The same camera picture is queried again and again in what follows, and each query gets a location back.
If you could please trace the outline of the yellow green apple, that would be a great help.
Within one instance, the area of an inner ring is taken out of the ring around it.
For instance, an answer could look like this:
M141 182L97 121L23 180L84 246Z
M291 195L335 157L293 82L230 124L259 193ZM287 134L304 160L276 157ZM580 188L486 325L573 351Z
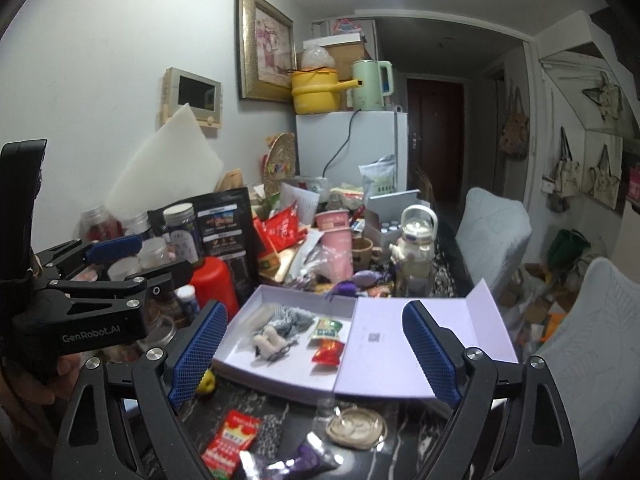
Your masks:
M195 392L198 396L207 396L216 388L216 377L211 370L206 370Z

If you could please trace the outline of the green white snack packet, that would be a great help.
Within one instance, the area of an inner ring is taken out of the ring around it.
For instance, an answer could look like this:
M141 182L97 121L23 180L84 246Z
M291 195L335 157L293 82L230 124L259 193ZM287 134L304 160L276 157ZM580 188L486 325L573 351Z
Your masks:
M309 335L310 341L322 341L322 340L341 340L341 330L344 324L336 320L335 318L319 318L318 322L314 326L311 334Z

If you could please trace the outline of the dark label glass jar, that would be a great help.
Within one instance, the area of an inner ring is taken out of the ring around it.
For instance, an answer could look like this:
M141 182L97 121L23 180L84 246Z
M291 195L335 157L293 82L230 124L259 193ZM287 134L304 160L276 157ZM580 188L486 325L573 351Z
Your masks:
M163 211L170 244L176 257L190 262L194 268L204 263L205 252L194 206L180 203Z

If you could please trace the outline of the wall intercom panel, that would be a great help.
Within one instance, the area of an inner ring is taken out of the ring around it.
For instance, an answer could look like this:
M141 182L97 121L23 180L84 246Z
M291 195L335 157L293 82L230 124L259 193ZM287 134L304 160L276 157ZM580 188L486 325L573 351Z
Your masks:
M169 67L165 70L160 123L166 124L183 105L189 104L201 127L219 129L222 124L222 83Z

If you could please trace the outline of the white mini fridge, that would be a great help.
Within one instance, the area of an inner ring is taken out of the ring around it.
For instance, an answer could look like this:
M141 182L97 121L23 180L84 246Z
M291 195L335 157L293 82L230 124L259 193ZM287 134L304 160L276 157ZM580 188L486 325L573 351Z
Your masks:
M397 157L397 188L407 188L408 115L401 112L334 112L298 115L299 173L331 184L360 185L359 168L387 155Z

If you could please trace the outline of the purple white snack bag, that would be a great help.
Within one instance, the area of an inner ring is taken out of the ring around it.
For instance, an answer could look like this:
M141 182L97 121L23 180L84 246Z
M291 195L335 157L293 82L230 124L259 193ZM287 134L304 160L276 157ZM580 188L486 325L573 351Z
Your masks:
M340 468L344 464L344 458L311 431L289 458L270 460L242 451L240 463L247 479L312 479L318 474Z

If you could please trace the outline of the pink cup stack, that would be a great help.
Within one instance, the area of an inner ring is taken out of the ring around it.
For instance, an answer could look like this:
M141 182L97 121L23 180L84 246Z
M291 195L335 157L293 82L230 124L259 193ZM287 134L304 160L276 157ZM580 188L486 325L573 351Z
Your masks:
M328 210L316 214L316 225L322 232L320 243L328 256L328 278L337 283L349 280L352 266L352 231L346 209Z

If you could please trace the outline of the red snack bag in clutter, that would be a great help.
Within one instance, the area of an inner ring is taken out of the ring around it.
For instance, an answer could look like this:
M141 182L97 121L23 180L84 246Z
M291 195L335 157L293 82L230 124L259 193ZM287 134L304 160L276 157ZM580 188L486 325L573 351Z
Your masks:
M265 229L276 252L283 252L299 241L299 220L296 205L281 210L265 222Z

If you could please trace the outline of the hanging tote bag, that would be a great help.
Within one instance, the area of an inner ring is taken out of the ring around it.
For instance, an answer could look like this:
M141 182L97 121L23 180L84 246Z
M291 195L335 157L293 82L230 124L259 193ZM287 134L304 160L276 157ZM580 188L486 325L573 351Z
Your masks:
M582 180L582 166L574 159L565 128L560 128L560 158L556 163L553 177L542 179L542 192L566 200L579 192Z

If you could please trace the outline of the woven round mat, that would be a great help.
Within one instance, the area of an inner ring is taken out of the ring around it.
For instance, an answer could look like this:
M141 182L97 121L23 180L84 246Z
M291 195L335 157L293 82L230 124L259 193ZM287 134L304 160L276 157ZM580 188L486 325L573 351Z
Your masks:
M270 136L268 153L262 162L262 184L268 198L280 192L280 181L295 176L297 155L295 134Z

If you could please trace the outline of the red flat snack packet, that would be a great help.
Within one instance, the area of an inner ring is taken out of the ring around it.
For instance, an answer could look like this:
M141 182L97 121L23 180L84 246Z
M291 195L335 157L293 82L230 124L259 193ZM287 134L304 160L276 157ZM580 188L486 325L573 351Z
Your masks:
M228 411L201 458L214 479L230 479L258 435L262 420L237 410Z

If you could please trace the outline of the white quilted chair far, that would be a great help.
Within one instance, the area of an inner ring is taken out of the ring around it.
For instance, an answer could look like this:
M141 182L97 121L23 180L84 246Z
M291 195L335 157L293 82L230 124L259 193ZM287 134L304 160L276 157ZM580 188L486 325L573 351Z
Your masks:
M518 270L532 232L521 202L470 188L456 242L473 283L484 280L498 298Z

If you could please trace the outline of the white foam board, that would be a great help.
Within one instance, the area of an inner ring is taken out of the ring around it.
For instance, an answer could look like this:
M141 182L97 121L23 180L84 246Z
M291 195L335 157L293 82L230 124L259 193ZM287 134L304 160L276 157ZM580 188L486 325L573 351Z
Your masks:
M195 195L212 192L224 170L190 105L179 108L130 160L106 199L127 220Z

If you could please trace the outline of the white quilted chair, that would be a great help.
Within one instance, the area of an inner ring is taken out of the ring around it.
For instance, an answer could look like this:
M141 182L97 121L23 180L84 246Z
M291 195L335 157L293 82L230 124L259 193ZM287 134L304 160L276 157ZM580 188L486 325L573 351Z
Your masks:
M473 283L484 280L498 298L518 270L532 232L521 202L470 188L456 242Z
M594 259L538 354L570 421L580 476L598 478L639 419L639 285L611 260Z

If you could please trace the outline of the gold framed picture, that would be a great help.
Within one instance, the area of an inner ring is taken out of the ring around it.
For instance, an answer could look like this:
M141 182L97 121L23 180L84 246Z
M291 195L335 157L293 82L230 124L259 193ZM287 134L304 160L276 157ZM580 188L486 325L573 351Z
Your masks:
M291 103L293 21L267 0L236 0L236 33L240 98Z

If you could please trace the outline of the black white checkered cloth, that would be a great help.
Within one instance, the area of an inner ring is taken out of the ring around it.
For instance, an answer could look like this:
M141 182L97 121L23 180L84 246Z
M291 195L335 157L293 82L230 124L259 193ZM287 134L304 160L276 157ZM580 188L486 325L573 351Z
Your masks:
M262 419L253 451L260 456L275 458L278 454L283 434L283 418L269 414Z

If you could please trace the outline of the white glass teapot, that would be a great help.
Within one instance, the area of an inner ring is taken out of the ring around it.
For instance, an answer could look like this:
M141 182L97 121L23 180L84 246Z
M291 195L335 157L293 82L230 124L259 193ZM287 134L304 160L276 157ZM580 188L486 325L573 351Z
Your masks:
M396 297L426 298L435 281L438 219L423 204L406 208L400 217L400 237L390 244Z

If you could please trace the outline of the lavender open gift box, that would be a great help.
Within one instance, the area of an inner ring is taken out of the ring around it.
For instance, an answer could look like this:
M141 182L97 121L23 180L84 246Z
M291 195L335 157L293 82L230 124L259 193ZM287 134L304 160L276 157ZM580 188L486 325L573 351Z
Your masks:
M214 369L256 390L314 405L325 396L418 399L433 391L402 330L404 298L328 298L280 287L259 287L232 318L215 356ZM312 357L310 333L276 362L259 359L253 336L277 307L299 307L315 318L341 322L345 349L337 367L321 367Z

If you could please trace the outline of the white quilted chair near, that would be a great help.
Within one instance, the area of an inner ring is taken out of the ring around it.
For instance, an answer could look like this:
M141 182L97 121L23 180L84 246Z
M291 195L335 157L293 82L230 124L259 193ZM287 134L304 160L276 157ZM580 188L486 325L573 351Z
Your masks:
M639 419L639 285L611 260L594 259L538 354L570 421L580 476L598 478Z

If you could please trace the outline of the yellow pot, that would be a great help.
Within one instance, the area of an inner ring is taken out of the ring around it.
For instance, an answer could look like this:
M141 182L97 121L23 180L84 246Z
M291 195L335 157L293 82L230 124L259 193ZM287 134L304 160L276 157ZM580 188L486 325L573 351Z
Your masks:
M294 110L297 115L328 114L341 109L341 94L362 87L360 79L338 80L334 68L296 70L291 76Z

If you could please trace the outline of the green electric kettle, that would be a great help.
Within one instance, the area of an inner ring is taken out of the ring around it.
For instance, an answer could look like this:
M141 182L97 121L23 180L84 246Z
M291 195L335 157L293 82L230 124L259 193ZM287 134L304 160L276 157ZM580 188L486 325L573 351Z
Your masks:
M352 76L361 82L352 89L354 110L385 110L385 99L395 91L393 65L388 61L359 60L352 64Z

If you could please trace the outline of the red gold snack packet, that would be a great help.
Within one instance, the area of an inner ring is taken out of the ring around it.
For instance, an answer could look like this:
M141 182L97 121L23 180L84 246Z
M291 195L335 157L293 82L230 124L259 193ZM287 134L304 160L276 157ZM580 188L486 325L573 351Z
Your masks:
M311 358L311 362L322 366L339 366L344 348L344 342L333 339L322 339L320 347Z

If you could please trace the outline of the red cylindrical canister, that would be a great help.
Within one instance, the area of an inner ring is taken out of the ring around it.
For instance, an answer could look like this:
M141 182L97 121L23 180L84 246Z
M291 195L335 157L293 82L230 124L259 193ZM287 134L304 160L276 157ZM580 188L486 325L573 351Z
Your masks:
M201 308L210 300L215 300L226 307L228 321L239 313L240 305L231 272L227 263L221 259L206 257L203 264L194 269L190 284L195 288L195 296Z

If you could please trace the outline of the red lidded spice jar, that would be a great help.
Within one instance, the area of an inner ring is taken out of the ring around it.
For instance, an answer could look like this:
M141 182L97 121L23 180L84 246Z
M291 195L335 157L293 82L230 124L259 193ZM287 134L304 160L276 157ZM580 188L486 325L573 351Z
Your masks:
M80 232L88 242L106 242L122 237L122 225L104 205L96 205L80 215Z

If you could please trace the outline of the bag of rubber bands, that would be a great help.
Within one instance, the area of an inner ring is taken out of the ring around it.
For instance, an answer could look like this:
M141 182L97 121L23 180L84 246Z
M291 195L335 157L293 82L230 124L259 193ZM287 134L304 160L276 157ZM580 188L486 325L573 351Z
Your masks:
M322 439L354 451L381 451L388 437L386 419L378 411L335 398L318 401L312 426Z

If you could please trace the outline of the black snack pouch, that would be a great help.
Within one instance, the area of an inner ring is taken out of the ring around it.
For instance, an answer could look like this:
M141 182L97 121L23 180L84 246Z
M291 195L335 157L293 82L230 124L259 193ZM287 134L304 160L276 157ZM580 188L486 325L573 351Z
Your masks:
M191 203L194 208L205 255L227 263L242 306L259 285L258 239L248 189L192 196L181 202Z

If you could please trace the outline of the blue white tube bottle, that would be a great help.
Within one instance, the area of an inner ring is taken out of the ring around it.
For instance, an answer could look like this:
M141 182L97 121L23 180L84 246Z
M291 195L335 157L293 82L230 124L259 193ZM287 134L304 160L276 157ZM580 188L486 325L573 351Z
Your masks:
M198 316L201 307L196 298L195 287L191 284L183 285L175 290L182 312L193 320Z

